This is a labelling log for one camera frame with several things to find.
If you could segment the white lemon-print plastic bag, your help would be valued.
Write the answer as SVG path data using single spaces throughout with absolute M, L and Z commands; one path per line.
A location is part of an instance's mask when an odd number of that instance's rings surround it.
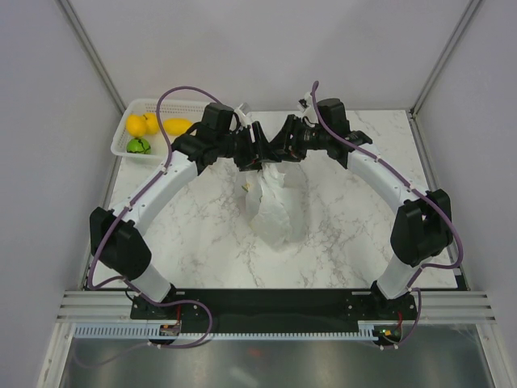
M 235 194 L 251 230 L 279 250 L 298 243 L 307 229 L 307 179 L 294 162 L 265 163 L 237 174 Z

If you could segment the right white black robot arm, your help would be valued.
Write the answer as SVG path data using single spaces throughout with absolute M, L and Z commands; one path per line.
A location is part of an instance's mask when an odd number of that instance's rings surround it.
M 369 308 L 377 318 L 397 312 L 398 297 L 406 293 L 431 258 L 453 240 L 452 210 L 448 194 L 418 186 L 398 172 L 362 131 L 351 130 L 343 102 L 315 101 L 311 94 L 299 102 L 300 115 L 288 116 L 270 145 L 283 161 L 300 162 L 309 151 L 324 150 L 352 174 L 360 177 L 395 215 L 390 235 L 393 257 L 374 282 L 377 292 Z

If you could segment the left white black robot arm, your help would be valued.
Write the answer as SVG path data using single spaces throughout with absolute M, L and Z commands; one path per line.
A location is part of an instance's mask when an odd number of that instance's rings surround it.
M 246 104 L 232 109 L 208 104 L 202 119 L 174 141 L 155 172 L 124 203 L 90 215 L 94 261 L 117 272 L 119 279 L 149 299 L 158 318 L 169 318 L 177 300 L 170 282 L 152 265 L 143 239 L 154 218 L 184 186 L 220 158 L 232 159 L 240 171 L 257 171 L 280 162 L 259 122 Z

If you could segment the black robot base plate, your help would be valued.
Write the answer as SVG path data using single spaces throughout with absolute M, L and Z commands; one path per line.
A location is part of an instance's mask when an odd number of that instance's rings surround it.
M 179 318 L 191 331 L 330 332 L 357 329 L 359 322 L 410 322 L 417 298 L 386 300 L 367 289 L 176 289 L 158 307 L 136 297 L 133 320 Z

